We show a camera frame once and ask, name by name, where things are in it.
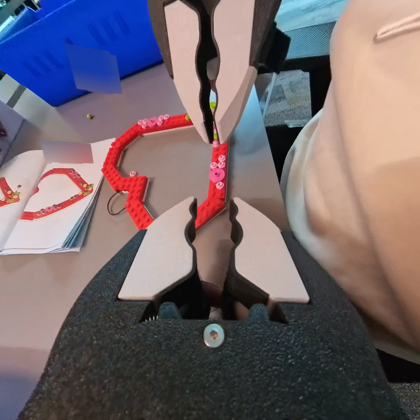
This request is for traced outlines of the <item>red brick heart frame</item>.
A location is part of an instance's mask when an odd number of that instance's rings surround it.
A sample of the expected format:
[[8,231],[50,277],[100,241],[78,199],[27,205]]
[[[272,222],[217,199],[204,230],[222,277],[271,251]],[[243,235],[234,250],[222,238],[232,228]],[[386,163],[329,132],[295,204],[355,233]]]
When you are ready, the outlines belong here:
[[[174,125],[170,123],[169,126],[143,130],[136,123],[111,144],[102,166],[102,172],[116,193],[126,192],[128,194],[125,209],[139,230],[146,229],[154,221],[154,218],[144,206],[149,179],[146,176],[122,176],[118,170],[120,157],[122,156],[123,151],[138,137],[161,131],[183,129],[190,126],[193,126],[192,121],[181,122],[180,120],[175,119]],[[206,200],[197,207],[197,218],[195,221],[196,231],[199,231],[216,216],[223,213],[226,209],[226,200],[227,178],[226,189],[224,191],[219,191],[209,185]]]

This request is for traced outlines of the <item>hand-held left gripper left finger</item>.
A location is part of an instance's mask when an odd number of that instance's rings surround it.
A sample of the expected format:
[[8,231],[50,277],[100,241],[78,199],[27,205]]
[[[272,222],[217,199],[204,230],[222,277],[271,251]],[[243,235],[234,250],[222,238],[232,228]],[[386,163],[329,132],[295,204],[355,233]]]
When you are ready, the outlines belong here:
[[184,283],[199,283],[196,236],[197,199],[188,197],[155,219],[118,293],[122,301],[158,301]]

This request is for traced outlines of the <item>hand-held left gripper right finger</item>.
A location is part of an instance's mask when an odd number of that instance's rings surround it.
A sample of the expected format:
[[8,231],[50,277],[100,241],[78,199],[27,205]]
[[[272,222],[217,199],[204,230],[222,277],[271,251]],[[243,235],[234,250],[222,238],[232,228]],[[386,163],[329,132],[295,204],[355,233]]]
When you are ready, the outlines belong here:
[[310,297],[281,230],[239,197],[231,199],[229,218],[234,244],[228,291],[243,305],[308,304]]

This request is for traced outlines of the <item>group of pink flower studs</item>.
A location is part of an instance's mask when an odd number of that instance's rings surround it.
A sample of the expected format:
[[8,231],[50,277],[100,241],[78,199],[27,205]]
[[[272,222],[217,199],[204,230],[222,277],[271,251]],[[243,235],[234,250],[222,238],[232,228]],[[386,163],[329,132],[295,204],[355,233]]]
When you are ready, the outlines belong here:
[[[164,115],[159,115],[158,117],[156,117],[158,119],[158,123],[156,126],[154,127],[147,127],[147,119],[140,119],[138,120],[137,124],[143,129],[152,129],[152,128],[157,128],[157,127],[164,127],[164,126],[169,126],[170,123],[172,123],[172,125],[174,125],[174,121],[175,119],[180,120],[181,122],[190,122],[190,121],[186,121],[185,118],[185,113],[184,114],[180,114],[180,115],[176,115],[176,116],[170,116],[168,114],[164,114]],[[213,140],[219,140],[218,139],[218,132],[216,129],[216,126],[213,125]],[[214,169],[214,168],[222,168],[225,173],[225,179],[223,180],[223,182],[218,182],[218,183],[213,183],[212,181],[210,181],[210,186],[216,188],[219,191],[224,191],[226,189],[226,178],[227,178],[227,173],[228,173],[228,142],[224,143],[224,144],[220,144],[218,147],[213,148],[212,151],[212,158],[211,158],[211,163],[210,163],[210,170]]]

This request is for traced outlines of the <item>person's beige sweatshirt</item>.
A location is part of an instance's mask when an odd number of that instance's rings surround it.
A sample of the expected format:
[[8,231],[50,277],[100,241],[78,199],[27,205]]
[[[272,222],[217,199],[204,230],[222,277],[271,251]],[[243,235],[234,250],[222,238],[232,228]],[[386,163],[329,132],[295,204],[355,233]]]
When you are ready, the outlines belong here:
[[362,311],[419,351],[419,1],[349,1],[331,88],[360,220],[335,229],[331,272]]

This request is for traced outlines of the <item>person's white undershirt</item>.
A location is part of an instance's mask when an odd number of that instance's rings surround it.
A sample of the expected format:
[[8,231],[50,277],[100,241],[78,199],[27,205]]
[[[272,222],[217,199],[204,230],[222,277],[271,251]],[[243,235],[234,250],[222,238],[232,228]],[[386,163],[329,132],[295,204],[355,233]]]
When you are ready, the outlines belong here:
[[419,364],[419,236],[370,228],[356,194],[335,109],[324,107],[288,152],[281,191],[289,225],[356,304],[380,350]]

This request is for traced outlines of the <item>open instruction booklet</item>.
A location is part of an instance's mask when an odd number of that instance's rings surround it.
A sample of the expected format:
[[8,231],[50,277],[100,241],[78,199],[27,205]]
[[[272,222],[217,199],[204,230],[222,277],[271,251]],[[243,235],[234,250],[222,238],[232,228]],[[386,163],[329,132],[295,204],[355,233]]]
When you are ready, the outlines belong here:
[[92,163],[47,162],[29,150],[1,169],[1,255],[79,250],[115,138],[92,143]]

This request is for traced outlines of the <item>grey desk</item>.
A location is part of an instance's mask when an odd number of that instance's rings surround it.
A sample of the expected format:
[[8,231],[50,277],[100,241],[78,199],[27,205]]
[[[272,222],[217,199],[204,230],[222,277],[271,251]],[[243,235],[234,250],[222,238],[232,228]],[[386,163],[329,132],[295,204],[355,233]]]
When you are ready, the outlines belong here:
[[[41,140],[94,143],[119,137],[139,119],[186,112],[164,65],[121,84],[123,94],[91,93],[54,108],[5,76],[1,100],[24,118],[7,160],[40,149]],[[145,206],[155,218],[187,197],[198,203],[207,197],[210,162],[211,147],[189,127],[137,139],[119,168],[124,176],[136,171],[150,179]],[[112,194],[104,181],[81,251],[1,256],[1,419],[16,419],[73,303],[137,232],[126,211],[109,215]],[[255,89],[230,142],[228,194],[288,229]]]

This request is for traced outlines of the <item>blue plastic bin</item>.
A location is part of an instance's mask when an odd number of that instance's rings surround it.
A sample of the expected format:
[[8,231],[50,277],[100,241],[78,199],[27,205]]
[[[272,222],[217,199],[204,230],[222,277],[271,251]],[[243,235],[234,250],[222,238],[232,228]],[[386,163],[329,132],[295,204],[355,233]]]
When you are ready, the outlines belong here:
[[1,34],[1,70],[57,107],[163,62],[147,1],[40,1]]

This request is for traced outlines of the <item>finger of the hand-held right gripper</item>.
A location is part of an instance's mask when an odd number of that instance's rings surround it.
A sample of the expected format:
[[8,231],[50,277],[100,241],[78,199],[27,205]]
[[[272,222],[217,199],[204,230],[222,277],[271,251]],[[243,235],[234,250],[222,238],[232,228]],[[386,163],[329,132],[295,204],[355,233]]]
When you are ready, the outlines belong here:
[[164,7],[168,33],[173,81],[190,120],[210,144],[213,138],[211,112],[203,111],[203,99],[209,99],[197,67],[197,52],[201,41],[200,17],[197,11],[183,1],[174,1]]
[[250,65],[254,0],[221,0],[212,14],[212,35],[219,57],[214,113],[220,144],[227,142],[244,112],[257,70]]

